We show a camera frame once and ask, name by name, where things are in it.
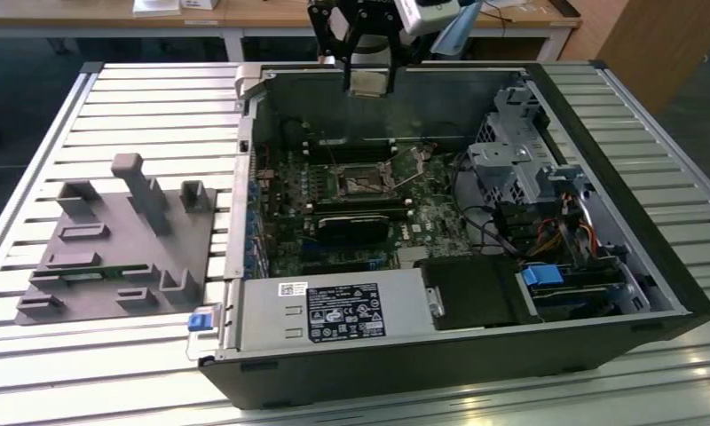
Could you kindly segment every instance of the aluminum slat table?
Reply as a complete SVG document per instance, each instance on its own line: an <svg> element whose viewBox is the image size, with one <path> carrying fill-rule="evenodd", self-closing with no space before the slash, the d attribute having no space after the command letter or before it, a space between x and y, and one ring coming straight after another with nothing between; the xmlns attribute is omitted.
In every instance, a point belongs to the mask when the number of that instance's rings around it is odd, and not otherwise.
<svg viewBox="0 0 710 426"><path fill-rule="evenodd" d="M710 323L596 371L247 412L186 355L188 314L16 326L62 183L90 178L99 192L124 190L110 172L123 151L142 153L164 189L202 179L219 190L206 302L220 297L235 72L232 64L111 64L80 75L0 217L0 424L710 424ZM547 72L710 297L709 181L608 70L557 63ZM575 162L563 132L551 132Z"/></svg>

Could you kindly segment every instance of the metal bracket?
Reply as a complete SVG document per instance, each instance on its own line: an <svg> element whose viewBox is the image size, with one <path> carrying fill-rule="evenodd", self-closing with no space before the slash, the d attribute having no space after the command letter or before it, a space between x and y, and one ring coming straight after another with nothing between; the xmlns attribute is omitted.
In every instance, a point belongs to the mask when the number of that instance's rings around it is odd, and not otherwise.
<svg viewBox="0 0 710 426"><path fill-rule="evenodd" d="M258 90L264 81L263 78L263 64L244 63L238 67L238 73L235 74L235 91L238 92L238 99L248 99Z"/></svg>

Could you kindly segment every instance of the wooden cabinet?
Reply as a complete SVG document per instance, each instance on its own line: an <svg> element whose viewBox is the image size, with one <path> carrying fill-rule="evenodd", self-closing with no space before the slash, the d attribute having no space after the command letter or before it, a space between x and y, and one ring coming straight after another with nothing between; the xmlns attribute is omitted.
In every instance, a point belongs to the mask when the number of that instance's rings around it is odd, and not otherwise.
<svg viewBox="0 0 710 426"><path fill-rule="evenodd" d="M601 59L651 112L710 50L710 0L569 0L581 13L561 60Z"/></svg>

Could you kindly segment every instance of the barcode sticker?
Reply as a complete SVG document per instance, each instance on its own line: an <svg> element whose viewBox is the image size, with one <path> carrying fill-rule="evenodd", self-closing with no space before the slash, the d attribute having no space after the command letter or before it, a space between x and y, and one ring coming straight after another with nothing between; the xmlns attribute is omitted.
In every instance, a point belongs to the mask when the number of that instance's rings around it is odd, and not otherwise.
<svg viewBox="0 0 710 426"><path fill-rule="evenodd" d="M284 296L303 296L308 289L307 282L282 282L280 283L280 297Z"/></svg>

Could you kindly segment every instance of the circuit board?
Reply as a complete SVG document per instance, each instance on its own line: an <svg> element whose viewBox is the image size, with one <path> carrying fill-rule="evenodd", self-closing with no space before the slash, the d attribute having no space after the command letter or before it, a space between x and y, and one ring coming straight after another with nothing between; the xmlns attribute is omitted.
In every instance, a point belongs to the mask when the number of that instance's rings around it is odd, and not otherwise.
<svg viewBox="0 0 710 426"><path fill-rule="evenodd" d="M452 154L432 156L423 143L395 147L396 154L376 163L311 164L303 153L288 151L272 170L260 170L271 277L399 269L414 267L416 256L472 252L448 191ZM379 204L378 213L347 216L380 222L378 241L319 241L326 221L343 218L316 216L314 210L364 202L391 203ZM404 217L391 216L398 210Z"/></svg>

